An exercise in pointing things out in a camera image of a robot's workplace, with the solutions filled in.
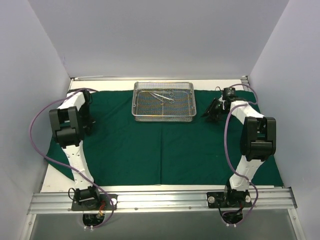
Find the green surgical drape cloth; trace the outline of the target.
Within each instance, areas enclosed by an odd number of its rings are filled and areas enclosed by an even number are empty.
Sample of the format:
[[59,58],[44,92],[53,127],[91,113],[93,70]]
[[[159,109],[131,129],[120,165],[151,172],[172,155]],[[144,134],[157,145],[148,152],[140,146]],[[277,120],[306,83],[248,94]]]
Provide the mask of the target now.
[[[224,185],[232,175],[224,148],[226,119],[201,117],[217,91],[196,90],[197,115],[191,122],[138,122],[132,91],[92,94],[91,135],[83,141],[88,169],[99,186]],[[234,117],[227,150],[235,169],[240,161],[243,126]]]

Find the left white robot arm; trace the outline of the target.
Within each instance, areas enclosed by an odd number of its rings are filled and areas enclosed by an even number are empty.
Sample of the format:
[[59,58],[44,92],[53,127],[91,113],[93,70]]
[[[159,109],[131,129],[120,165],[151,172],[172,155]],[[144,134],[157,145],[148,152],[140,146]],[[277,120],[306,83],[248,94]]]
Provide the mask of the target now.
[[95,120],[90,114],[91,93],[77,89],[67,93],[63,103],[49,111],[52,136],[64,152],[74,180],[73,200],[90,210],[100,206],[101,197],[84,154],[84,138],[92,132]]

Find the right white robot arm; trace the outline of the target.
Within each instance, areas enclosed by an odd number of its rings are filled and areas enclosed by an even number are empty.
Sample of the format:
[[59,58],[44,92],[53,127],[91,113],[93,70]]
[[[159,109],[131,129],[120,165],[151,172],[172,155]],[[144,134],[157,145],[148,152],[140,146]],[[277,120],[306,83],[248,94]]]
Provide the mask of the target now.
[[[248,200],[248,190],[257,170],[276,152],[277,123],[275,118],[264,116],[252,105],[256,103],[240,97],[214,98],[202,115],[214,122],[218,121],[221,115],[227,115],[223,144],[227,163],[233,175],[229,178],[225,191],[222,193],[222,200],[230,207],[239,201]],[[242,124],[239,144],[241,158],[237,168],[233,168],[231,164],[227,144],[228,126],[232,116]]]

